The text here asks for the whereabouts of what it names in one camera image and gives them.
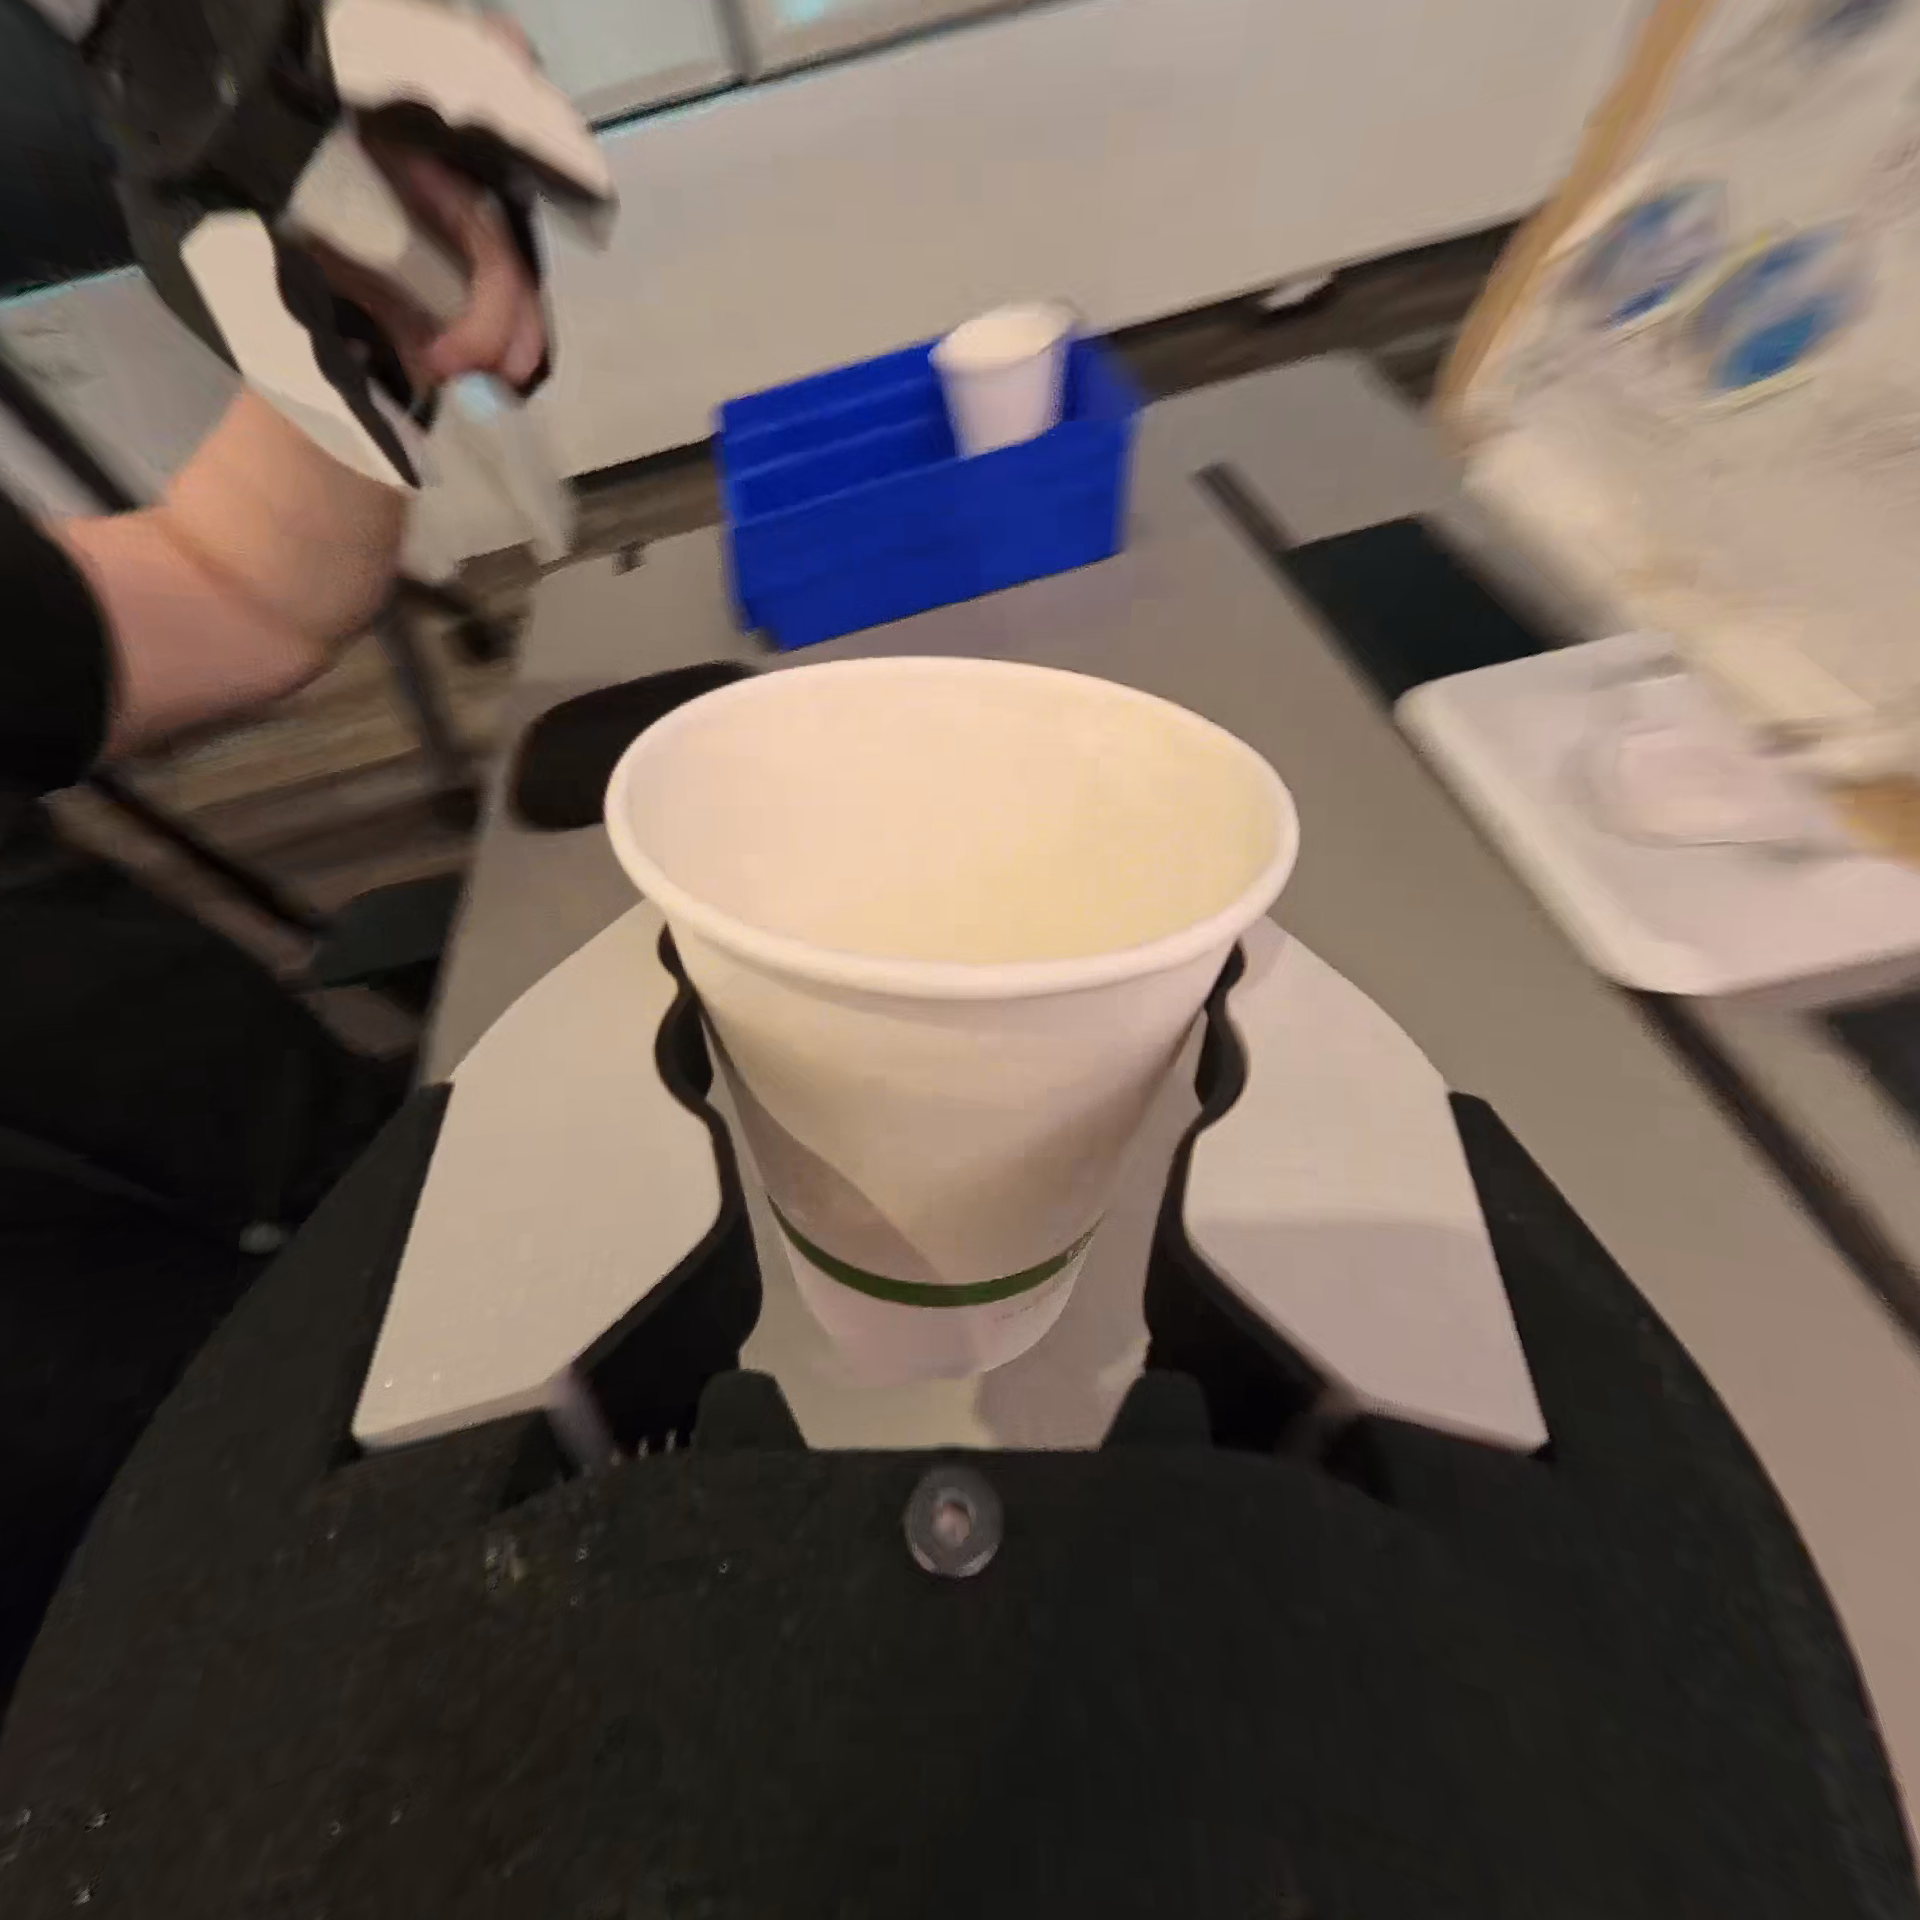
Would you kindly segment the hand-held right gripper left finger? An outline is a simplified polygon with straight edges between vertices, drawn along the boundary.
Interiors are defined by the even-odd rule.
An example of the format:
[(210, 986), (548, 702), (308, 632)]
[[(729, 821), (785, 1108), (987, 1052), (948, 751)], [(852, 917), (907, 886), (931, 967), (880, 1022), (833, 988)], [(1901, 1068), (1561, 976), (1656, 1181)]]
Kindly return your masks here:
[(659, 921), (616, 921), (445, 1085), (350, 1438), (542, 1418), (564, 1454), (685, 1441), (759, 1321), (708, 1036)]

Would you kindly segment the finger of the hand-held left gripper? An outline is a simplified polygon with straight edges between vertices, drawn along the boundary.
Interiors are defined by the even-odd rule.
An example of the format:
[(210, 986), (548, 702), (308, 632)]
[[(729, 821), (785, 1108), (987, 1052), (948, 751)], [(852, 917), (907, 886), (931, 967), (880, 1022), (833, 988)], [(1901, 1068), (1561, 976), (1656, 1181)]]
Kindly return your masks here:
[(434, 222), (419, 220), (356, 131), (327, 131), (315, 142), (275, 231), (357, 267), (438, 325), (467, 309), (465, 258)]
[(532, 177), (557, 204), (619, 204), (571, 98), (477, 16), (445, 4), (322, 4), (343, 104), (387, 138), (415, 131), (483, 171)]

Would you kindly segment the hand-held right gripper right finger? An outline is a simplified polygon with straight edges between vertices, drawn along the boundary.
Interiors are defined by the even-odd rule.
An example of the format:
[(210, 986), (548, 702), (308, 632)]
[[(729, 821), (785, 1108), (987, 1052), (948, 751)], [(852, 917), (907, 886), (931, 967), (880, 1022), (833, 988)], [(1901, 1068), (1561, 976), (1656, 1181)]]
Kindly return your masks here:
[(1388, 1420), (1533, 1457), (1549, 1424), (1452, 1092), (1397, 1022), (1259, 921), (1196, 1024), (1196, 1114), (1145, 1266), (1145, 1364), (1213, 1441)]

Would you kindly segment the white paper cup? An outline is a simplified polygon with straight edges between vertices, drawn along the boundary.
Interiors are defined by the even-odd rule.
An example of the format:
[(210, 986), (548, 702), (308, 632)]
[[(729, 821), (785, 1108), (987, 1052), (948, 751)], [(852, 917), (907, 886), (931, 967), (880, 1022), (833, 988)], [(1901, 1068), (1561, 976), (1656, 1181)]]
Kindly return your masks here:
[(1060, 301), (1011, 301), (950, 326), (930, 349), (956, 454), (993, 454), (1058, 425), (1076, 313)]
[(803, 1309), (862, 1383), (1062, 1313), (1298, 815), (1232, 731), (987, 658), (812, 662), (625, 748), (612, 849), (701, 1004)]

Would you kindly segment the blue plastic bin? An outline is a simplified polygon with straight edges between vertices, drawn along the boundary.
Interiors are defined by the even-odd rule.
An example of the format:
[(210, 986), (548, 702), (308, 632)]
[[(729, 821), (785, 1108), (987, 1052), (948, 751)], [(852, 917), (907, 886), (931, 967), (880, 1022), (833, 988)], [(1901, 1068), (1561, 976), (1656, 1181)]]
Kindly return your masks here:
[(961, 455), (931, 340), (725, 401), (725, 578), (780, 652), (1100, 562), (1126, 544), (1140, 393), (1102, 340), (1068, 349), (1044, 435)]

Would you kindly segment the person's left forearm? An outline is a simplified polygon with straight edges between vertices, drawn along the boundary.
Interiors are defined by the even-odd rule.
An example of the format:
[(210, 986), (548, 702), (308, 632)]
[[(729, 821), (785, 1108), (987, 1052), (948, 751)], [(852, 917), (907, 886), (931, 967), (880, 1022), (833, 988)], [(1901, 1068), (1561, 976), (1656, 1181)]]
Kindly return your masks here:
[(408, 504), (238, 393), (160, 499), (45, 524), (105, 621), (105, 757), (245, 719), (324, 674), (394, 588)]

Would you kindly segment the person's left hand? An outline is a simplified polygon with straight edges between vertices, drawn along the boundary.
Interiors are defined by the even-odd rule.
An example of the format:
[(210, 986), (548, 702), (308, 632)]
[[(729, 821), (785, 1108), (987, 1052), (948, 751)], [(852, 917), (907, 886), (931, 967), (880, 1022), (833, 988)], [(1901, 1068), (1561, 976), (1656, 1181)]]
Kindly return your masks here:
[(455, 261), (465, 284), (465, 301), (447, 321), (434, 321), (399, 292), (373, 292), (399, 362), (426, 391), (467, 374), (530, 391), (546, 359), (545, 309), (505, 204), (434, 156), (382, 147), (375, 158), (397, 200)]

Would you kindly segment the black office chair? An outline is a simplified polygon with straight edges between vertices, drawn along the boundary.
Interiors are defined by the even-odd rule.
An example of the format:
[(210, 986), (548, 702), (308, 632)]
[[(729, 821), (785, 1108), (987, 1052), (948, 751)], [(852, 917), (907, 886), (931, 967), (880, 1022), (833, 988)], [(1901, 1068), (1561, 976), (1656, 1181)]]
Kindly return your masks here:
[(465, 893), (461, 873), (387, 883), (345, 901), (322, 926), (306, 982), (369, 989), (423, 1016), (434, 1000)]

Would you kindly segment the glass partition window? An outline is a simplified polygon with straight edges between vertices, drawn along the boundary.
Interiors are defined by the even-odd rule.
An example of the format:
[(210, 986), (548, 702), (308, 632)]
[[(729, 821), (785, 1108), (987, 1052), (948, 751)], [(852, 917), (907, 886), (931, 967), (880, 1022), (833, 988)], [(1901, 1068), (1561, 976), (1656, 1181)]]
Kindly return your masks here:
[(1030, 1), (513, 1), (545, 70), (593, 125), (1030, 9)]

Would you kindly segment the white stand base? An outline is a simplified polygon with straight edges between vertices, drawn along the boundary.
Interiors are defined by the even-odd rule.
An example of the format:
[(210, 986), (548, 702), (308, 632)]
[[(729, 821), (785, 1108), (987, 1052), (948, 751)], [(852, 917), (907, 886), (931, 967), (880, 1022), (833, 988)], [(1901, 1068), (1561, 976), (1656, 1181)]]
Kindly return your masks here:
[(1609, 982), (1723, 998), (1916, 960), (1917, 881), (1665, 637), (1619, 633), (1394, 702), (1441, 784)]

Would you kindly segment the person's dark clothing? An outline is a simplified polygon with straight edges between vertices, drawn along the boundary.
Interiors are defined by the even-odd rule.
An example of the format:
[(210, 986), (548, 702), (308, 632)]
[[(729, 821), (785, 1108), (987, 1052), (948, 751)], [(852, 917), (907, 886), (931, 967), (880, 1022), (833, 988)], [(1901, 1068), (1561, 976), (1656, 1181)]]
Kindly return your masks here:
[(406, 1098), (245, 948), (67, 841), (106, 617), (5, 501), (2, 1699), (160, 1402)]

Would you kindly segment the black wrist rest pad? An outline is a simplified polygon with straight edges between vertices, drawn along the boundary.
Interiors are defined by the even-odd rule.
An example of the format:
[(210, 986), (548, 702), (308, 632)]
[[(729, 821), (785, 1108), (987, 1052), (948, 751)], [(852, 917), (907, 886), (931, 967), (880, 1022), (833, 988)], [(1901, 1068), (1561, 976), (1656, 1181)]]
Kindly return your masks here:
[(593, 828), (602, 821), (612, 772), (635, 737), (752, 676), (743, 662), (690, 662), (546, 708), (523, 731), (508, 763), (507, 804), (515, 822), (532, 832)]

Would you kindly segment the black flat plate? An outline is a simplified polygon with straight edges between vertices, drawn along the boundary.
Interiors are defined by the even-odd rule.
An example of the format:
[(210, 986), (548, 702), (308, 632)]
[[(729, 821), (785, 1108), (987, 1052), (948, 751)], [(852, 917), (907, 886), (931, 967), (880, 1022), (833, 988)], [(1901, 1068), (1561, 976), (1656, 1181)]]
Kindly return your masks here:
[(1383, 708), (1555, 648), (1418, 518), (1296, 542), (1279, 554), (1279, 571)]

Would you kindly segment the wooden instruction board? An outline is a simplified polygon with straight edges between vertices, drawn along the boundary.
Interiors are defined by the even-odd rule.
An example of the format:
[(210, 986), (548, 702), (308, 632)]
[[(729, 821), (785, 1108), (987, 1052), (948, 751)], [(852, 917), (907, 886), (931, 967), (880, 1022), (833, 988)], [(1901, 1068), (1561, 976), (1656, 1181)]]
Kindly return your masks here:
[(1645, 4), (1437, 406), (1819, 846), (1916, 869), (1913, 1)]

